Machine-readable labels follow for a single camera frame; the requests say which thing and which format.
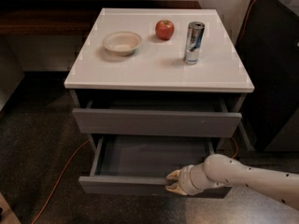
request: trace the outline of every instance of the aluminum can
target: aluminum can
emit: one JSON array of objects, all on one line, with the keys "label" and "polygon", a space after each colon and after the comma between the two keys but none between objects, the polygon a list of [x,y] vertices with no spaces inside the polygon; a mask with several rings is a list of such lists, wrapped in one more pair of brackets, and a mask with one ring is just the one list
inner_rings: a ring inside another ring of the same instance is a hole
[{"label": "aluminum can", "polygon": [[184,61],[188,64],[195,64],[199,58],[199,48],[202,42],[205,25],[199,21],[190,22],[188,25],[187,41],[184,54]]}]

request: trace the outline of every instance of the bowl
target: bowl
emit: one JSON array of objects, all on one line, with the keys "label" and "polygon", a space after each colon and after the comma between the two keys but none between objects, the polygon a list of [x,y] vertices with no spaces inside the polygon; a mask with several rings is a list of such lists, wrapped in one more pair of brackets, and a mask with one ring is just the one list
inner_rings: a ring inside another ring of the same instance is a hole
[{"label": "bowl", "polygon": [[103,46],[118,56],[129,56],[141,45],[140,35],[132,32],[117,32],[104,37]]}]

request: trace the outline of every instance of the silver can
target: silver can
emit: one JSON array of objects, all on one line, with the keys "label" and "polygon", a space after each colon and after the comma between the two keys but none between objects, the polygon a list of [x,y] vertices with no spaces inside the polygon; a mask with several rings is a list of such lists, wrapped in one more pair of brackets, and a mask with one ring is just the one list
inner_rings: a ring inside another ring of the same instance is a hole
[{"label": "silver can", "polygon": [[202,42],[205,25],[199,21],[190,22],[188,25],[187,41],[184,54],[184,61],[188,64],[195,64],[199,58],[199,48]]}]

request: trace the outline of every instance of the drawer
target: drawer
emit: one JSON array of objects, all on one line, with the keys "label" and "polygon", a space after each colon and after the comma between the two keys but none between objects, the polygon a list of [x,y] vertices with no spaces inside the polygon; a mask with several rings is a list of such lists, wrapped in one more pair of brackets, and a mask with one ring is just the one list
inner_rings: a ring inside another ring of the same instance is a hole
[{"label": "drawer", "polygon": [[[169,184],[165,177],[202,162],[208,142],[193,137],[105,135],[97,146],[90,176],[81,176],[79,183],[87,193],[172,196],[164,188]],[[228,190],[212,191],[211,196],[218,197]]]},{"label": "drawer", "polygon": [[121,92],[75,108],[82,133],[231,137],[241,120],[218,95]]}]

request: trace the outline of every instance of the can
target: can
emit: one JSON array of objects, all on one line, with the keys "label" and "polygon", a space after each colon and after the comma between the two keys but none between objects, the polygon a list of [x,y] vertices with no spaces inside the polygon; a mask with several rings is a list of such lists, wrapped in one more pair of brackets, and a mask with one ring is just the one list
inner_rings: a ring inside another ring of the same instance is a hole
[{"label": "can", "polygon": [[199,21],[190,22],[188,25],[184,61],[195,64],[199,58],[199,48],[202,42],[205,25]]}]

